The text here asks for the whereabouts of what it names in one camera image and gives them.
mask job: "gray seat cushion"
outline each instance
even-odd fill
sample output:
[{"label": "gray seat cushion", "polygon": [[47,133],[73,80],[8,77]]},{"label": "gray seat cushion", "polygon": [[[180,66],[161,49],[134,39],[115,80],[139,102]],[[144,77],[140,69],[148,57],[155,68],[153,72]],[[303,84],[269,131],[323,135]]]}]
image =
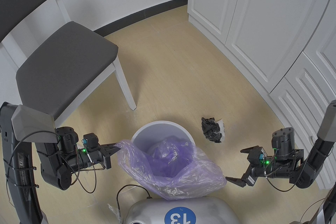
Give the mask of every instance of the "gray seat cushion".
[{"label": "gray seat cushion", "polygon": [[56,120],[117,57],[118,47],[88,28],[68,22],[23,63],[16,74],[22,104]]}]

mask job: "purple plastic bag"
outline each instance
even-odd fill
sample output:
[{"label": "purple plastic bag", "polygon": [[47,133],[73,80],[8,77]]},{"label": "purple plastic bag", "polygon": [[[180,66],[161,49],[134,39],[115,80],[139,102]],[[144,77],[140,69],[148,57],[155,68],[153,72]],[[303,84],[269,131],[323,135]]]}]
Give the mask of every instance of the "purple plastic bag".
[{"label": "purple plastic bag", "polygon": [[167,200],[196,198],[226,184],[222,170],[190,141],[169,137],[148,155],[131,141],[115,146],[118,164],[137,182]]}]

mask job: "white trash can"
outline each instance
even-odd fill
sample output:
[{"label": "white trash can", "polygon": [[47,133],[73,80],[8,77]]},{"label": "white trash can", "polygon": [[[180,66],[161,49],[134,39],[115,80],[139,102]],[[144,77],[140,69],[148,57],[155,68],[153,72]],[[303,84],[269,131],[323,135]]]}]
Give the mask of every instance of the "white trash can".
[{"label": "white trash can", "polygon": [[171,121],[150,122],[138,129],[138,131],[133,135],[131,141],[141,151],[150,155],[153,153],[157,143],[170,136],[191,141],[195,144],[194,139],[186,129]]}]

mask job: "plastic bag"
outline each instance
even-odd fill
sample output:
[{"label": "plastic bag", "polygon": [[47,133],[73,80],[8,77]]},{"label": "plastic bag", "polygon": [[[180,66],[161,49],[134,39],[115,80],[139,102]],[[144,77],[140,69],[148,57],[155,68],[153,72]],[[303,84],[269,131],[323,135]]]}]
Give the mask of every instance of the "plastic bag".
[{"label": "plastic bag", "polygon": [[151,155],[129,140],[115,146],[121,148],[118,164],[124,171],[167,200],[202,197],[226,184],[221,168],[190,141],[169,137]]}]

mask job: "beige tile floor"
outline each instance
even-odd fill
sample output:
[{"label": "beige tile floor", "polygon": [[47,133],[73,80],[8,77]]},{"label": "beige tile floor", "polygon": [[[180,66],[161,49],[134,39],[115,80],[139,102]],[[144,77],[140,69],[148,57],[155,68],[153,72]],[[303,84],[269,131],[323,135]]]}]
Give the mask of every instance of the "beige tile floor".
[{"label": "beige tile floor", "polygon": [[[271,134],[282,124],[233,64],[188,22],[186,6],[128,26],[107,39],[119,46],[118,55],[137,109],[129,109],[115,75],[111,75],[64,123],[79,137],[94,132],[102,144],[118,142],[130,139],[151,121],[174,121],[191,133],[196,145],[222,168],[224,175],[235,177],[240,177],[248,165],[247,156],[239,152],[242,148],[260,145],[272,152]],[[204,138],[201,117],[224,120],[223,143]],[[36,154],[34,162],[39,167]],[[98,186],[93,194],[85,193],[79,184],[67,191],[58,190],[35,172],[40,205],[49,223],[118,223],[107,203],[115,207],[117,191],[135,182],[119,168],[115,155],[112,163],[112,169],[97,172]],[[15,209],[6,198],[2,162],[0,178],[0,223],[18,224]],[[80,178],[86,188],[93,188],[92,172],[83,172]],[[282,189],[289,187],[287,180],[274,181]],[[308,189],[295,187],[281,193],[260,178],[254,187],[228,183],[211,195],[225,200],[244,224],[286,224],[299,220],[305,209],[325,194],[315,183]],[[144,198],[138,188],[123,192],[122,213]],[[317,205],[313,206],[304,220],[316,209]]]}]

